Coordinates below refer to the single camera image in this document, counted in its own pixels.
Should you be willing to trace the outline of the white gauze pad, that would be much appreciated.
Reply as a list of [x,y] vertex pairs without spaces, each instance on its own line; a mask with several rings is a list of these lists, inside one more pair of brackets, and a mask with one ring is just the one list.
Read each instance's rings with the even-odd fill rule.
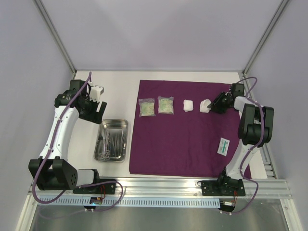
[[201,113],[209,113],[211,110],[211,101],[209,99],[205,99],[200,102],[200,112]]
[[185,112],[189,112],[193,110],[193,101],[192,100],[184,100],[183,101],[183,110]]

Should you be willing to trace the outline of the white green alcohol wipe packet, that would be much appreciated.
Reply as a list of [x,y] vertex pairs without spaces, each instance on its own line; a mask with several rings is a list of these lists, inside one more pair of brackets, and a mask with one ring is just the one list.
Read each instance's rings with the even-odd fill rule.
[[220,138],[217,153],[223,156],[227,156],[230,141],[225,138]]

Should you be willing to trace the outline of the plain steel surgical scissors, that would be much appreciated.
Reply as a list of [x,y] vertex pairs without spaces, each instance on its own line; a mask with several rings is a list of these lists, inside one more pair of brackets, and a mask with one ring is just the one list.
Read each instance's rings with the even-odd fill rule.
[[102,135],[102,139],[99,143],[98,148],[98,158],[102,161],[109,160],[110,159],[110,151],[107,149],[108,142],[106,138]]

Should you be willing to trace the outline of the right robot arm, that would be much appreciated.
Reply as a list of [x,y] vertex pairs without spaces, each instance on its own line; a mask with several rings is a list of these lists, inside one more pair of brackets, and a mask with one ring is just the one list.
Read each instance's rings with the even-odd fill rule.
[[234,108],[241,112],[238,127],[238,147],[227,166],[211,186],[204,189],[217,191],[222,195],[237,192],[244,195],[243,178],[253,155],[264,144],[269,143],[273,132],[274,109],[262,106],[244,95],[244,84],[231,84],[228,92],[222,92],[208,106],[212,112],[225,113]]

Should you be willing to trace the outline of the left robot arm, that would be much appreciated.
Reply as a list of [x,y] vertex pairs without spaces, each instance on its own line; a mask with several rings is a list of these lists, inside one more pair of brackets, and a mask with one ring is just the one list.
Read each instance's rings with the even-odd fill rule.
[[40,190],[73,190],[82,185],[90,193],[100,189],[97,171],[73,167],[68,162],[68,148],[78,119],[102,122],[107,106],[106,102],[99,102],[103,92],[103,87],[90,80],[71,80],[69,89],[55,98],[53,124],[46,145],[28,165],[34,185]]

